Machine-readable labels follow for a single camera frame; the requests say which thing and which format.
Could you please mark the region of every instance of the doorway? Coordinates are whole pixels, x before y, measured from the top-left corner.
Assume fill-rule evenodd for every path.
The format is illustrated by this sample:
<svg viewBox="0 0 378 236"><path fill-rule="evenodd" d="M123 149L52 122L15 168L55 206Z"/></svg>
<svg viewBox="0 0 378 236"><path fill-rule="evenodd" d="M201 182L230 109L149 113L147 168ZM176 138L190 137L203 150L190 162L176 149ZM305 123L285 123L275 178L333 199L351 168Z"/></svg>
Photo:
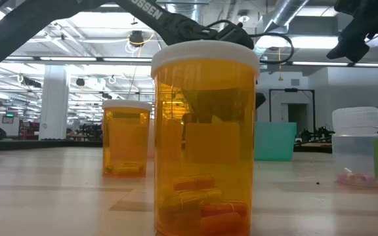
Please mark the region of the doorway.
<svg viewBox="0 0 378 236"><path fill-rule="evenodd" d="M308 128L307 104L288 104L288 122L297 124L297 134Z"/></svg>

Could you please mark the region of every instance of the table surface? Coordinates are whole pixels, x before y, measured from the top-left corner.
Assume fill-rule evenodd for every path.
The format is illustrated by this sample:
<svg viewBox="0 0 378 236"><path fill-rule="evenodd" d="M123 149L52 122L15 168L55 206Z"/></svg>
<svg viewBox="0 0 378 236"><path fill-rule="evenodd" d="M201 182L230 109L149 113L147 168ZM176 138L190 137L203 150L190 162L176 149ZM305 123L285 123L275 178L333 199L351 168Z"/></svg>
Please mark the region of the table surface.
<svg viewBox="0 0 378 236"><path fill-rule="evenodd" d="M101 166L101 148L0 152L0 236L159 235L153 161L140 179ZM255 162L251 235L378 235L378 189L337 185L331 166L323 153Z"/></svg>

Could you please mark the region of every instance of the white lid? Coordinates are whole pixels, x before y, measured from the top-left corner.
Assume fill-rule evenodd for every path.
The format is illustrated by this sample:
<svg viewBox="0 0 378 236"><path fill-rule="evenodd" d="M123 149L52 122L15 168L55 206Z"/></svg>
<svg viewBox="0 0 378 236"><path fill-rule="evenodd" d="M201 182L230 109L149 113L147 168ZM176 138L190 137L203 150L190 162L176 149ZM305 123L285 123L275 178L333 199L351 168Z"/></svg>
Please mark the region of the white lid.
<svg viewBox="0 0 378 236"><path fill-rule="evenodd" d="M106 108L141 108L148 111L152 110L151 104L148 102L130 101L130 100L105 100L103 101L103 109Z"/></svg>
<svg viewBox="0 0 378 236"><path fill-rule="evenodd" d="M151 75L154 78L156 70L166 64L199 58L247 64L256 70L257 75L261 69L257 55L245 46L224 41L199 40L177 43L161 49L152 58Z"/></svg>
<svg viewBox="0 0 378 236"><path fill-rule="evenodd" d="M378 128L378 109L372 107L343 108L332 113L335 132L344 128Z"/></svg>

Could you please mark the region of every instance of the teal bin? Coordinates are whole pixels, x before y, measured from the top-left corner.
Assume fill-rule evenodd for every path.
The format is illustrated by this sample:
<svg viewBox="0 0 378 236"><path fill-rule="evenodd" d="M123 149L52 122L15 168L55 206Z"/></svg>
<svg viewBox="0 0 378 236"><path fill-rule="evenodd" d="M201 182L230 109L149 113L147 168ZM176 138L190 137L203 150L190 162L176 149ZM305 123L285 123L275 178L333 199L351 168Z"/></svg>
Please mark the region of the teal bin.
<svg viewBox="0 0 378 236"><path fill-rule="evenodd" d="M297 124L255 123L255 161L290 161L293 158Z"/></svg>

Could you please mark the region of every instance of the pill bottle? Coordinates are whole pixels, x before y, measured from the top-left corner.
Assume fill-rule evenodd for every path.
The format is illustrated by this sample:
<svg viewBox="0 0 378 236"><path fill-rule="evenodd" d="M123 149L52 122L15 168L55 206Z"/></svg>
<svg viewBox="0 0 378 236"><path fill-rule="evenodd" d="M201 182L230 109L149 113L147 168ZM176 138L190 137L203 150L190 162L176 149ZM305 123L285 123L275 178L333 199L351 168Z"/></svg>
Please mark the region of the pill bottle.
<svg viewBox="0 0 378 236"><path fill-rule="evenodd" d="M153 57L160 233L249 235L258 76L257 56L235 43L178 43Z"/></svg>
<svg viewBox="0 0 378 236"><path fill-rule="evenodd" d="M332 113L332 153L336 180L378 186L378 109L343 108Z"/></svg>
<svg viewBox="0 0 378 236"><path fill-rule="evenodd" d="M104 176L145 176L151 109L146 102L103 101Z"/></svg>

